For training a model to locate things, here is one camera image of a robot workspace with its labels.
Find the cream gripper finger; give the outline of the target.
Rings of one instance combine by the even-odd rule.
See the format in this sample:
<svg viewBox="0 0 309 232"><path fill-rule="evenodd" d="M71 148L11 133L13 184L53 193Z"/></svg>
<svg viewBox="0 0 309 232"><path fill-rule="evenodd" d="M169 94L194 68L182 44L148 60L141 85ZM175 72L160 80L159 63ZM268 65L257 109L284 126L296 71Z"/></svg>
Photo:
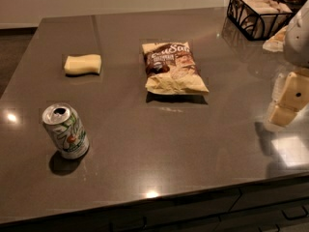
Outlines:
<svg viewBox="0 0 309 232"><path fill-rule="evenodd" d="M268 121L286 127L308 103L309 76L301 72L280 73L274 84Z"/></svg>

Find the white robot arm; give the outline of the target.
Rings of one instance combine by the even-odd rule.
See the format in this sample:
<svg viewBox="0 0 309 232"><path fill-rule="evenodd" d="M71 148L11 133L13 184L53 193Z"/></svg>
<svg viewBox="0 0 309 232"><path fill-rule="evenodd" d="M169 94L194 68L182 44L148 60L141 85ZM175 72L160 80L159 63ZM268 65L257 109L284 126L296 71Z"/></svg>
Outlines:
<svg viewBox="0 0 309 232"><path fill-rule="evenodd" d="M279 74L274 84L267 121L277 128L287 127L309 103L309 1L289 22L283 52L295 70Z"/></svg>

